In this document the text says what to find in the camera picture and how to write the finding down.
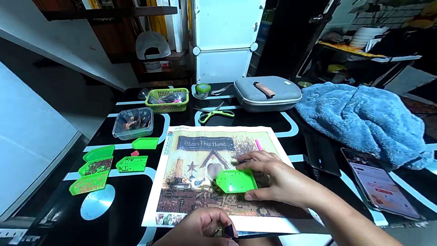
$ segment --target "phone screen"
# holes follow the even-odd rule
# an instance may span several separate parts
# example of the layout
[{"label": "phone screen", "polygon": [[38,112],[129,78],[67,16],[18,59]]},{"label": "phone screen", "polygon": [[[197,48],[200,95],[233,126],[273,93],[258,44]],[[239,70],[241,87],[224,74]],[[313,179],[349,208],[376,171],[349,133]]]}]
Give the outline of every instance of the phone screen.
[{"label": "phone screen", "polygon": [[356,150],[342,148],[341,151],[365,189],[368,198],[376,207],[420,219],[420,215],[404,197],[395,182],[381,168],[378,159],[371,154]]}]

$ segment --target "white cabinet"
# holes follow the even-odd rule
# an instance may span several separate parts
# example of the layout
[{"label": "white cabinet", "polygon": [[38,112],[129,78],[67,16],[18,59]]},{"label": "white cabinet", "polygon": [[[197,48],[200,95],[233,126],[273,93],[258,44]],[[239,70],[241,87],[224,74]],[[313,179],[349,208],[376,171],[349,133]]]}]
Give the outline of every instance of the white cabinet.
[{"label": "white cabinet", "polygon": [[202,51],[197,56],[197,83],[219,83],[245,77],[252,53],[249,49]]},{"label": "white cabinet", "polygon": [[257,39],[265,0],[194,0],[197,83],[245,77]]}]

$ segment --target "hand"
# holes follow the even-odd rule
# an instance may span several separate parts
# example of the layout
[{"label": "hand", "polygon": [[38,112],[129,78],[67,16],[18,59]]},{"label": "hand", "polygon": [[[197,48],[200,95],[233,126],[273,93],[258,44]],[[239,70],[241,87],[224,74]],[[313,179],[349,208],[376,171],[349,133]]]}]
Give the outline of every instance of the hand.
[{"label": "hand", "polygon": [[205,245],[205,246],[238,246],[229,238],[213,237],[218,226],[225,228],[232,225],[234,235],[237,231],[229,216],[218,207],[202,207],[185,216],[154,246],[166,245]]},{"label": "hand", "polygon": [[249,190],[246,200],[275,200],[301,208],[313,208],[323,203],[327,188],[283,163],[274,153],[253,151],[238,157],[238,170],[252,169],[269,175],[270,187]]}]

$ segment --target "gray zipper case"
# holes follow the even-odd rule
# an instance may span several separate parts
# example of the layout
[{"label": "gray zipper case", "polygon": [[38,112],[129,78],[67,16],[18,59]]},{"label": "gray zipper case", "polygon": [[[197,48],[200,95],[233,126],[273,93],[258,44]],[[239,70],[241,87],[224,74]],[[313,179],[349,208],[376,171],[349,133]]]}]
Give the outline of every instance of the gray zipper case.
[{"label": "gray zipper case", "polygon": [[[268,97],[253,83],[259,82],[275,92]],[[302,92],[293,82],[277,77],[246,77],[234,82],[236,97],[243,109],[248,112],[270,112],[291,109],[302,98]]]}]

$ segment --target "wrist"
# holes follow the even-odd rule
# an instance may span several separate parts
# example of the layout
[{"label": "wrist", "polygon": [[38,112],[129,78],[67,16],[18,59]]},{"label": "wrist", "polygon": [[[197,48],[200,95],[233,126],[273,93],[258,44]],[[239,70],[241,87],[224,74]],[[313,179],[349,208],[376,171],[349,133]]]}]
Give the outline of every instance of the wrist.
[{"label": "wrist", "polygon": [[334,206],[338,199],[340,198],[334,192],[320,185],[319,190],[313,193],[306,207],[315,211],[324,211]]}]

